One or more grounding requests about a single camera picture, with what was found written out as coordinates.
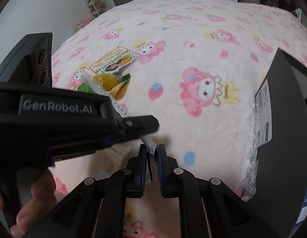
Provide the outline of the person left hand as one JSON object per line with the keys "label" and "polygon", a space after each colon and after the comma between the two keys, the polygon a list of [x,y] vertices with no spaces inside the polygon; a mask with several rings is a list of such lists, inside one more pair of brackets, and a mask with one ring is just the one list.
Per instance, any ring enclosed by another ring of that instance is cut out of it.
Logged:
{"label": "person left hand", "polygon": [[0,237],[23,237],[57,203],[48,168],[0,174]]}

